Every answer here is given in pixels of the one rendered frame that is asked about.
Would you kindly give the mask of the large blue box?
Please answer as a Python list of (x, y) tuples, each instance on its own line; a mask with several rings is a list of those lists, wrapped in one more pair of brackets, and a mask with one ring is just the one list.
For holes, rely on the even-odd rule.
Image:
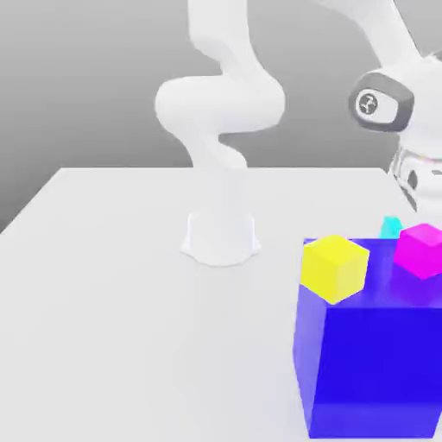
[(294, 367), (313, 439), (429, 439), (442, 414), (442, 275), (393, 261), (393, 239), (369, 251), (362, 291), (335, 305), (298, 292)]

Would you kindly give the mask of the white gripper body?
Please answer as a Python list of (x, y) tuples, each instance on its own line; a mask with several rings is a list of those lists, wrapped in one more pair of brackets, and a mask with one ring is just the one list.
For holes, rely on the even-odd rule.
[(417, 175), (417, 212), (420, 219), (432, 225), (442, 225), (442, 167), (424, 164)]

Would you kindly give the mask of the small cyan cube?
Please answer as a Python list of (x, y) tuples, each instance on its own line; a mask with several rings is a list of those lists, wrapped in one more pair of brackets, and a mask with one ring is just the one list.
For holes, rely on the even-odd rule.
[(403, 225), (398, 217), (385, 216), (379, 232), (381, 239), (397, 239), (400, 237)]

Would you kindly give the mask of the small magenta cube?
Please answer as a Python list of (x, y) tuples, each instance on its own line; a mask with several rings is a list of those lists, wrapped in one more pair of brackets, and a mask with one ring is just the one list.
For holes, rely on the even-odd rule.
[(396, 243), (394, 263), (420, 279), (442, 274), (442, 230), (430, 224), (402, 230)]

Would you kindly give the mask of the small yellow cube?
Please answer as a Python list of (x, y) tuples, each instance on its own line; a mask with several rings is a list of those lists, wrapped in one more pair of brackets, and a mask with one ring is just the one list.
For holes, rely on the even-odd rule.
[(300, 284), (334, 305), (360, 292), (365, 285), (369, 250), (339, 235), (306, 243)]

